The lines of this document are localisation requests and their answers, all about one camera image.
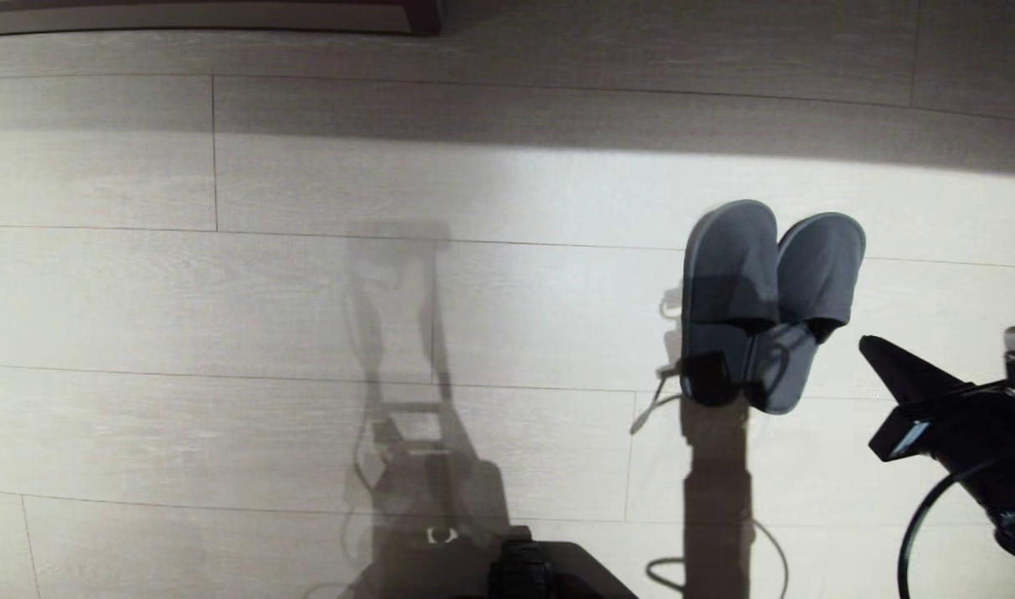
pair of slippers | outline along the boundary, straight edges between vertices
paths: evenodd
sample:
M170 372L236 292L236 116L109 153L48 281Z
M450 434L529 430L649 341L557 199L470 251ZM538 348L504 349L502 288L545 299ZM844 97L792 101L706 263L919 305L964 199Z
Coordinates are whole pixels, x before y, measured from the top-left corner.
M817 348L851 318L865 247L859 223L834 212L801 220L781 243L758 201L700 219L685 251L684 394L706 406L743 394L762 412L789 413Z

gray slipper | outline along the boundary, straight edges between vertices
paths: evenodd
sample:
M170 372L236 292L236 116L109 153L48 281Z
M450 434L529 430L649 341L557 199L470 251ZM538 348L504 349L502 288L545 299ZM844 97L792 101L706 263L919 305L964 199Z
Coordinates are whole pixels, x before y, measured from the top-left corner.
M773 212L754 200L716 209L690 235L680 378L697 403L732 402L755 336L777 323L776 240Z
M817 348L852 318L866 235L851 216L826 212L801 220L777 244L782 323L761 334L748 364L745 394L766 413L789 413L804 394Z

wooden floor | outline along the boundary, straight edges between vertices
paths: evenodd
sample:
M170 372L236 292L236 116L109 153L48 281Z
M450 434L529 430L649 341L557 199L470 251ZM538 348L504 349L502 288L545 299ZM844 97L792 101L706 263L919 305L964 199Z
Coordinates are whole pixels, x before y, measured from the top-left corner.
M347 596L425 534L420 487L681 596L646 564L732 528L682 481L737 454L750 492L713 503L750 505L789 597L895 595L944 471L866 447L893 403L856 345L1002 376L1015 0L457 4L438 39L0 39L0 598ZM630 437L690 228L742 197L864 224L853 322L788 416L686 409L686 443L672 405ZM448 469L387 465L375 402ZM781 596L769 538L744 547ZM911 576L1015 597L958 489Z

slipper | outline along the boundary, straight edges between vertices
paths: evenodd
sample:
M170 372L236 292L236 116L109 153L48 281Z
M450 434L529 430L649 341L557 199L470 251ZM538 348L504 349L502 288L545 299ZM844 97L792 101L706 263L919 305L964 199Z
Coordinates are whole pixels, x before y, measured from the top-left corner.
M777 323L776 240L773 212L754 200L716 209L689 236L679 377L699 404L736 398L752 340Z
M777 244L781 324L759 336L746 378L751 405L789 413L819 345L852 318L866 235L851 216L826 212L801 220Z

